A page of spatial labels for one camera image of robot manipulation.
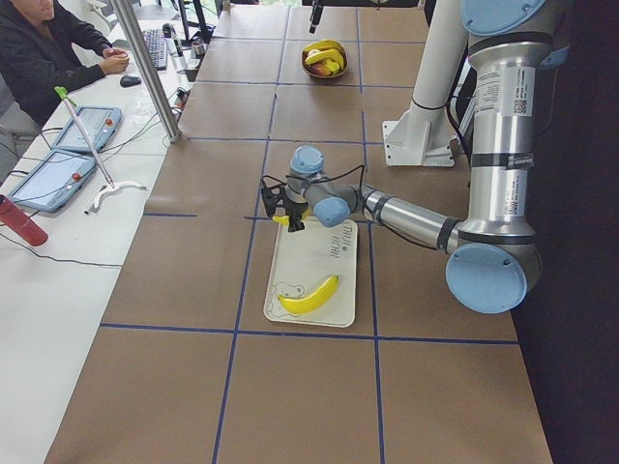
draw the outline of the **computer mouse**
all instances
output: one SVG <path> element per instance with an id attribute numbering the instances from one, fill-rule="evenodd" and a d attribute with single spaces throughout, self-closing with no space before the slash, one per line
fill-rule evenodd
<path id="1" fill-rule="evenodd" d="M 121 87 L 131 87 L 132 85 L 137 85 L 137 84 L 139 84 L 141 82 L 142 82 L 142 79 L 140 79 L 136 75 L 125 74 L 125 75 L 123 75 L 120 78 L 120 86 Z"/>

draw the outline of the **desk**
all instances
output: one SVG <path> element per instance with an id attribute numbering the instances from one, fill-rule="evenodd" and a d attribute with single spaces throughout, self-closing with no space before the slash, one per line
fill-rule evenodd
<path id="1" fill-rule="evenodd" d="M 131 63 L 128 72 L 135 71 Z M 171 65 L 160 76 L 167 95 L 184 83 Z M 120 77 L 110 75 L 71 93 L 79 104 L 122 109 L 122 124 L 109 145 L 128 140 L 155 114 L 144 84 L 122 88 Z M 62 127 L 69 118 L 61 104 L 45 127 Z M 48 132 L 49 142 L 56 133 Z M 56 258 L 122 265 L 167 145 L 162 125 L 157 124 L 106 162 L 116 180 L 138 181 L 148 191 L 123 189 L 106 197 L 97 214 L 86 216 L 84 210 L 104 184 L 98 170 L 59 213 L 38 214 L 35 221 L 49 240 L 36 251 Z M 15 169 L 30 171 L 48 151 L 39 136 Z M 10 176 L 0 191 L 10 192 L 19 180 Z M 0 229 L 16 238 L 7 227 Z M 0 462 L 43 462 L 119 269 L 55 263 L 0 238 L 0 273 Z"/>
<path id="2" fill-rule="evenodd" d="M 309 18 L 222 14 L 46 462 L 550 462 L 510 315 L 459 305 L 445 256 L 360 220 L 350 328 L 263 316 L 276 226 L 258 179 L 300 144 L 329 172 L 363 162 L 368 183 L 466 215 L 464 159 L 384 165 L 380 122 L 408 107 L 423 15 L 329 9 L 316 37 Z M 299 53 L 326 37 L 354 66 L 319 85 Z"/>

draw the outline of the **blue joint cap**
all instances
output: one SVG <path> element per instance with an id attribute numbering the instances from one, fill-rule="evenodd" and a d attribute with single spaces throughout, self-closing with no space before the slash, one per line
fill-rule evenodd
<path id="1" fill-rule="evenodd" d="M 311 175 L 320 172 L 325 165 L 325 156 L 317 148 L 304 145 L 294 151 L 290 168 L 299 174 Z"/>
<path id="2" fill-rule="evenodd" d="M 445 277 L 459 302 L 485 314 L 518 306 L 527 292 L 526 275 L 516 259 L 488 244 L 459 247 L 447 262 Z"/>
<path id="3" fill-rule="evenodd" d="M 333 227 L 341 224 L 350 216 L 348 203 L 336 196 L 330 196 L 320 200 L 312 209 L 313 215 L 316 216 L 325 227 Z"/>
<path id="4" fill-rule="evenodd" d="M 570 46 L 564 46 L 558 50 L 553 50 L 548 56 L 540 63 L 540 69 L 551 70 L 558 68 L 568 60 L 568 54 L 570 53 Z"/>
<path id="5" fill-rule="evenodd" d="M 462 0 L 460 15 L 464 28 L 475 36 L 495 36 L 516 29 L 528 21 L 545 0 Z"/>

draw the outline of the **yellow banana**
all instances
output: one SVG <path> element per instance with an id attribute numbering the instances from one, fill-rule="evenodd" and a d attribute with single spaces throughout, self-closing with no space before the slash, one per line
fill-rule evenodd
<path id="1" fill-rule="evenodd" d="M 328 50 L 321 50 L 318 53 L 314 53 L 312 55 L 308 55 L 306 58 L 306 66 L 313 65 L 314 63 L 318 63 L 322 60 L 332 59 L 336 63 L 338 63 L 339 68 L 343 69 L 344 67 L 344 57 L 341 53 L 339 53 L 334 48 L 329 48 Z"/>
<path id="2" fill-rule="evenodd" d="M 304 298 L 290 298 L 278 295 L 281 305 L 293 314 L 305 314 L 323 306 L 333 297 L 339 286 L 339 275 L 329 275 L 311 294 Z"/>
<path id="3" fill-rule="evenodd" d="M 341 70 L 339 64 L 333 61 L 331 58 L 326 59 L 322 63 L 327 67 L 331 74 L 339 73 L 339 70 Z"/>
<path id="4" fill-rule="evenodd" d="M 311 208 L 307 208 L 301 214 L 301 220 L 306 220 L 306 218 L 311 214 Z M 272 220 L 274 220 L 277 224 L 285 225 L 286 227 L 290 224 L 289 216 L 273 216 Z"/>
<path id="5" fill-rule="evenodd" d="M 329 48 L 334 48 L 335 50 L 339 51 L 340 53 L 344 52 L 343 47 L 341 46 L 341 43 L 339 43 L 338 41 L 331 41 L 331 40 L 324 40 L 324 41 L 318 41 L 318 42 L 314 42 L 314 43 L 310 43 L 308 46 L 306 46 L 303 51 L 305 51 L 306 53 L 309 53 L 312 50 L 328 50 Z"/>

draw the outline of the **white desk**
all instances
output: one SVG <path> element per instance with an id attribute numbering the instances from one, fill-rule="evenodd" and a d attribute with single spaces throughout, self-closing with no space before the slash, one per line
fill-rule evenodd
<path id="1" fill-rule="evenodd" d="M 132 63 L 128 73 L 136 71 Z M 122 109 L 122 124 L 108 146 L 128 140 L 155 114 L 145 85 L 122 88 L 120 77 L 111 75 L 70 93 L 77 104 Z M 168 96 L 187 84 L 171 64 L 161 78 Z M 69 117 L 61 104 L 45 127 L 62 127 Z M 49 132 L 49 142 L 55 135 Z M 162 125 L 156 124 L 106 162 L 115 180 L 138 181 L 149 190 L 122 189 L 107 196 L 98 213 L 85 215 L 104 185 L 98 170 L 59 213 L 36 215 L 35 222 L 49 235 L 36 251 L 60 259 L 122 264 L 168 144 Z M 15 169 L 30 171 L 38 164 L 33 159 L 48 151 L 38 137 Z M 9 193 L 20 179 L 10 176 L 0 192 Z M 0 231 L 23 243 L 8 227 Z M 0 462 L 44 461 L 119 272 L 38 258 L 0 237 Z"/>

